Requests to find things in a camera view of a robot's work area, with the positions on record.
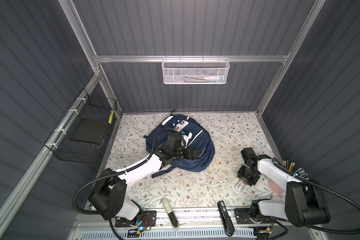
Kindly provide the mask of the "clear pen refill pack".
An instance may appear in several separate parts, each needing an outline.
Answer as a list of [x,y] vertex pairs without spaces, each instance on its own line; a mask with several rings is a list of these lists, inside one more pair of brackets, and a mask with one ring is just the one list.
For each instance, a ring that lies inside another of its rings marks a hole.
[[245,180],[239,180],[237,182],[237,184],[235,185],[235,190],[238,192],[238,193],[241,193],[243,191],[243,189],[245,188],[247,182]]

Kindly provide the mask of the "navy blue student backpack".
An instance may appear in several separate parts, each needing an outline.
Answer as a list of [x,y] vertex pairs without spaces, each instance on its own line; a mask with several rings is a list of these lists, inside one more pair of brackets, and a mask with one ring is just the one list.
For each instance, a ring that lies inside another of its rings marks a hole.
[[170,166],[152,174],[152,178],[176,168],[201,172],[208,167],[215,154],[209,132],[189,116],[170,115],[144,138],[146,150],[159,157],[162,167]]

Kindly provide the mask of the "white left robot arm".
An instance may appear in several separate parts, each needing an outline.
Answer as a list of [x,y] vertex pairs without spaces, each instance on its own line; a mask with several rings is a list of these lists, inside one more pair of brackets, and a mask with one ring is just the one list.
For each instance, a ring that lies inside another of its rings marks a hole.
[[203,151],[196,147],[171,149],[160,145],[146,158],[119,170],[118,176],[95,182],[88,200],[106,221],[120,217],[131,221],[134,226],[139,225],[143,210],[135,201],[127,199],[129,190],[143,178],[171,164],[173,160],[193,161],[202,154]]

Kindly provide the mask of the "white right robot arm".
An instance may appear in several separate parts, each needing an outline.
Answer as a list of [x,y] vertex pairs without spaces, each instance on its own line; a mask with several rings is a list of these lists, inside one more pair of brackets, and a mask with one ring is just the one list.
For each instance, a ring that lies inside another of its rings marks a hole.
[[238,171],[238,177],[249,186],[254,186],[260,176],[268,177],[285,193],[284,201],[270,199],[254,200],[249,215],[254,223],[266,218],[286,220],[295,227],[308,227],[327,224],[331,220],[323,190],[311,184],[297,180],[275,158],[257,155],[252,148],[241,150],[244,165]]

